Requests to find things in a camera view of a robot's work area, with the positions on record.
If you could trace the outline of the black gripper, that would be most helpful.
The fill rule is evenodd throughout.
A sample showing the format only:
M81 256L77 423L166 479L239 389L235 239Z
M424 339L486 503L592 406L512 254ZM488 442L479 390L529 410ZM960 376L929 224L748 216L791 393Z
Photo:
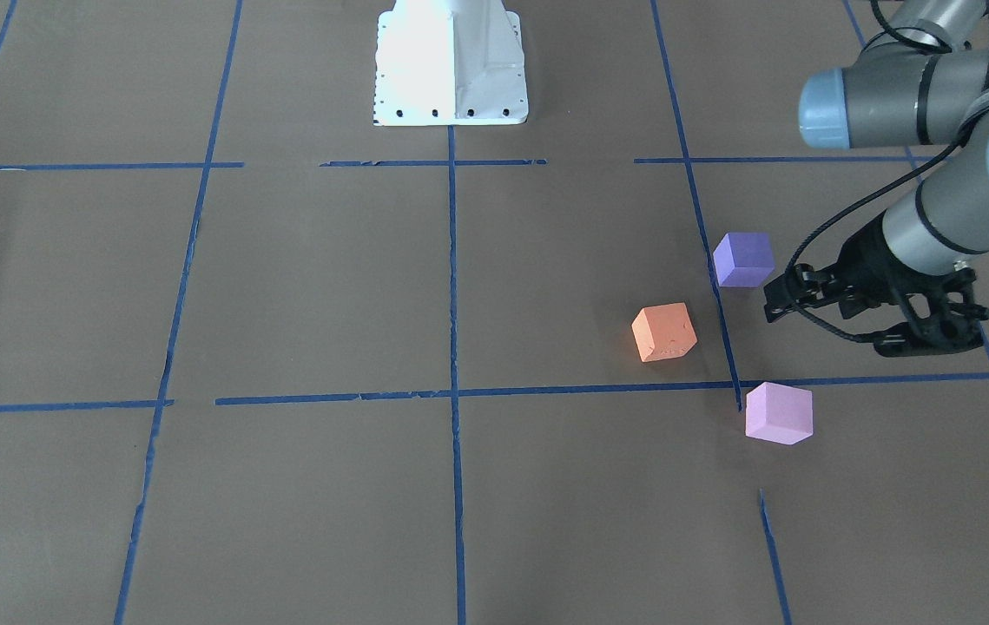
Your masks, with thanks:
M808 308L839 307L843 318L882 306L914 314L910 296L916 272L895 256L888 245L886 215L872 218L852 234L838 258L820 270L827 277L817 288L812 266L792 266L763 287L765 320L777 320Z

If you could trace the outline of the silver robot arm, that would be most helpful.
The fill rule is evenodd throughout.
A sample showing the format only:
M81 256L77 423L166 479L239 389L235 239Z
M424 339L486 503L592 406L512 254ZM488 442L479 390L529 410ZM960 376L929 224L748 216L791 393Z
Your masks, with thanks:
M820 149L936 146L916 187L813 269L793 253L765 288L769 323L891 306L914 336L951 338L989 318L970 262L989 253L989 1L907 1L851 66L811 76L797 107Z

